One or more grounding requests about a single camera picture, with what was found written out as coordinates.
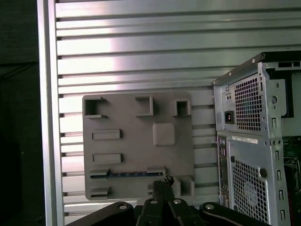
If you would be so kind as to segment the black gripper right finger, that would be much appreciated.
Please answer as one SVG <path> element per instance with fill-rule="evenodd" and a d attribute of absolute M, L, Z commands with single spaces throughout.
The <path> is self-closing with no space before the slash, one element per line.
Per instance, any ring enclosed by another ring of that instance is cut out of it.
<path fill-rule="evenodd" d="M 174 196 L 172 185 L 174 178 L 166 176 L 164 185 L 167 188 L 165 200 L 168 201 L 171 213 L 179 226 L 267 226 L 268 223 L 254 219 L 236 210 L 214 202 L 205 202 L 199 209 L 189 206 L 186 201 Z"/>

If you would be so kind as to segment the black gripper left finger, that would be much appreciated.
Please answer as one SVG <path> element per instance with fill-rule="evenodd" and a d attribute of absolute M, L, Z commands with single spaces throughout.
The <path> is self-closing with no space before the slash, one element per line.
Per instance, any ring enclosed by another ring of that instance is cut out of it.
<path fill-rule="evenodd" d="M 166 181 L 154 181 L 152 197 L 143 205 L 115 202 L 70 223 L 71 226 L 160 226 L 164 212 Z"/>

